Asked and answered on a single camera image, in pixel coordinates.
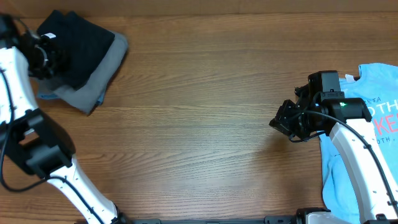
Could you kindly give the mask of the black t-shirt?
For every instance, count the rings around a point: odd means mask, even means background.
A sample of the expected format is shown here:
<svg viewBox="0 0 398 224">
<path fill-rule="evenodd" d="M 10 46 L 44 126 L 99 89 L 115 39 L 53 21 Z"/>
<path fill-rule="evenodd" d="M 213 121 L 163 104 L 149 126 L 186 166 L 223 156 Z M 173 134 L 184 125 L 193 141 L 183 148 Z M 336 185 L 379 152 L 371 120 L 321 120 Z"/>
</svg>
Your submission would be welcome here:
<svg viewBox="0 0 398 224">
<path fill-rule="evenodd" d="M 111 31 L 87 21 L 74 11 L 64 15 L 54 10 L 41 23 L 37 33 L 54 34 L 55 45 L 66 51 L 70 64 L 61 74 L 61 82 L 76 90 L 85 85 L 115 38 Z"/>
</svg>

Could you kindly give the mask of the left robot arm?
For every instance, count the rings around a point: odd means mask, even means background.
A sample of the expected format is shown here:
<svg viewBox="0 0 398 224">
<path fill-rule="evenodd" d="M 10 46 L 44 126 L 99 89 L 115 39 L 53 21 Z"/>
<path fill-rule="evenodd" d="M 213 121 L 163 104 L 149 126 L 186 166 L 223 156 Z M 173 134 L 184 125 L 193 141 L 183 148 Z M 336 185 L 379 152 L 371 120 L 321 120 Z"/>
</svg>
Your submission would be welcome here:
<svg viewBox="0 0 398 224">
<path fill-rule="evenodd" d="M 25 29 L 20 34 L 15 17 L 1 14 L 1 157 L 8 157 L 39 181 L 10 192 L 25 192 L 48 183 L 66 196 L 86 223 L 129 223 L 86 176 L 75 156 L 68 133 L 43 112 L 29 78 L 52 78 L 69 66 L 69 55 L 49 37 Z"/>
</svg>

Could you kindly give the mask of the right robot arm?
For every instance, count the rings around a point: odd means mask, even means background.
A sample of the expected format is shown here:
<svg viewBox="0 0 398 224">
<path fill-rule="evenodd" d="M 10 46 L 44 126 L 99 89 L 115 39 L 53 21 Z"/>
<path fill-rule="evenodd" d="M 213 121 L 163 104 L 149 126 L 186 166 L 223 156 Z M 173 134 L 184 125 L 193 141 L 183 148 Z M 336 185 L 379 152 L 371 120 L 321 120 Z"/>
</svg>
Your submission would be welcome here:
<svg viewBox="0 0 398 224">
<path fill-rule="evenodd" d="M 325 134 L 348 172 L 361 223 L 397 223 L 397 184 L 376 141 L 371 114 L 361 98 L 346 98 L 338 72 L 319 71 L 295 88 L 298 101 L 285 100 L 270 126 L 291 142 Z"/>
</svg>

